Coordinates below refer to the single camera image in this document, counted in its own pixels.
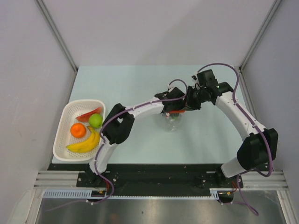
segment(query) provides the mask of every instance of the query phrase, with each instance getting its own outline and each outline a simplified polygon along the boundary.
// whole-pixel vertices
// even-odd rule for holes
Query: metal frame
[[[243,71],[243,69],[245,68],[248,60],[250,59],[250,57],[252,56],[253,52],[255,51],[255,49],[257,48],[258,44],[260,43],[260,40],[262,39],[263,35],[265,34],[269,24],[271,23],[271,21],[273,20],[274,16],[276,15],[279,7],[281,6],[283,0],[275,0],[275,2],[273,3],[270,11],[268,12],[265,20],[263,21],[263,24],[261,26],[261,28],[259,29],[256,37],[254,38],[248,52],[246,53],[245,58],[243,59],[241,65],[240,65],[240,70]]]
[[[66,44],[63,40],[63,38],[61,37],[45,3],[43,2],[43,0],[35,0],[37,7],[39,8],[41,14],[43,15],[46,23],[48,24],[49,29],[51,30],[52,34],[54,35],[54,38],[56,39],[60,49],[62,50],[63,54],[65,55],[66,59],[68,60],[70,66],[73,68],[74,72],[77,74],[78,68],[75,65],[75,62],[68,50],[68,48],[66,47]]]
[[[257,48],[260,40],[262,39],[265,31],[267,30],[269,24],[273,20],[275,14],[277,13],[279,7],[281,6],[283,0],[275,0],[273,3],[269,13],[266,16],[261,28],[259,29],[250,49],[248,50],[242,64],[238,67],[239,69],[239,76],[240,76],[240,87],[242,90],[242,94],[245,98],[245,104],[248,111],[256,117],[256,112],[252,105],[252,101],[243,78],[243,69],[246,66],[248,60],[254,53],[255,49]],[[75,62],[66,47],[65,42],[63,41],[51,15],[49,14],[47,7],[43,0],[35,0],[38,8],[41,11],[45,21],[47,22],[49,29],[53,33],[58,45],[60,46],[61,50],[63,51],[65,57],[67,58],[70,66],[73,68],[75,73],[77,73],[78,68],[75,65]],[[67,190],[67,191],[78,191],[78,190],[92,190],[93,188],[77,188],[76,183],[78,179],[79,171],[40,171],[37,175],[37,179],[34,185],[33,191],[33,199],[32,204],[28,213],[26,224],[35,224],[38,216],[38,212],[40,209],[40,205],[42,202],[43,195],[45,191],[49,190]],[[296,212],[293,208],[293,202],[290,195],[290,191],[288,189],[287,183],[285,181],[285,176],[283,172],[273,172],[272,175],[268,178],[260,176],[256,172],[249,172],[245,175],[242,175],[243,190],[245,191],[254,191],[254,190],[276,190],[280,204],[283,210],[283,214],[285,216],[285,220],[287,224],[297,224],[298,218]],[[215,192],[220,189],[210,189],[211,192]],[[121,199],[157,199],[157,197],[111,197],[111,199],[121,198]],[[181,199],[177,197],[167,197],[167,199]],[[190,197],[188,199],[200,199],[200,197]]]
[[[80,198],[76,197],[73,192],[78,190],[94,190],[94,188],[78,188],[76,187],[78,175],[80,171],[40,171],[37,175],[37,179],[34,185],[33,191],[34,198],[31,204],[31,208],[29,211],[28,219],[26,224],[34,224],[37,219],[38,211],[41,205],[41,201],[43,195],[46,191],[51,191],[56,189],[56,192],[61,190],[62,192],[70,192],[69,198]],[[285,180],[285,176],[282,171],[274,171],[272,175],[268,178],[259,175],[256,172],[249,172],[247,174],[242,175],[242,181],[244,191],[261,191],[261,190],[276,190],[280,204],[283,210],[283,214],[285,216],[285,220],[287,224],[297,224],[298,219],[296,217],[296,213],[293,209],[292,199],[290,196],[290,192]],[[120,197],[120,196],[112,196],[111,199],[169,199],[169,200],[179,200],[179,199],[188,199],[188,200],[211,200],[215,199],[215,192],[217,190],[231,190],[231,189],[210,189],[211,197]]]

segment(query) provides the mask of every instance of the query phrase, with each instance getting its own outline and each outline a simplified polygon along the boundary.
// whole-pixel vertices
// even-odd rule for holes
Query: orange
[[[82,138],[86,134],[86,128],[80,123],[73,124],[71,126],[71,134],[75,138]]]

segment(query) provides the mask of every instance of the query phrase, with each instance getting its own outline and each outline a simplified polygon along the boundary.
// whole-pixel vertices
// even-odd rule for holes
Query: light blue table surface
[[[193,85],[191,76],[201,67],[202,65],[82,66],[70,101],[101,100],[108,115],[117,103],[134,105],[166,91],[168,83],[175,78]],[[236,77],[232,70],[223,66],[210,68],[219,83],[228,82],[234,87]],[[173,85],[185,91],[180,82]],[[244,104],[240,88],[236,95]],[[181,127],[174,132],[167,131],[163,122],[160,114],[135,122],[129,138],[116,148],[109,163],[225,163],[236,156],[242,144],[235,127],[211,102],[203,103],[200,111],[185,112]],[[69,163],[55,157],[52,162]]]

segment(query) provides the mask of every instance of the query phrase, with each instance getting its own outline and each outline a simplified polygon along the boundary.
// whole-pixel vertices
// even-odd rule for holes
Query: metal floor
[[[97,205],[74,203],[45,211],[73,199],[42,201],[36,224],[285,224],[276,191],[244,192],[260,216],[242,205],[221,206],[215,200],[111,199]],[[235,194],[234,201],[242,201]]]

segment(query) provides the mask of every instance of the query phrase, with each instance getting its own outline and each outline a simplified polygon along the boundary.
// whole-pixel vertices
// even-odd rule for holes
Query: green apple
[[[103,118],[100,114],[94,113],[92,116],[90,116],[88,123],[93,128],[99,128],[103,124]]]

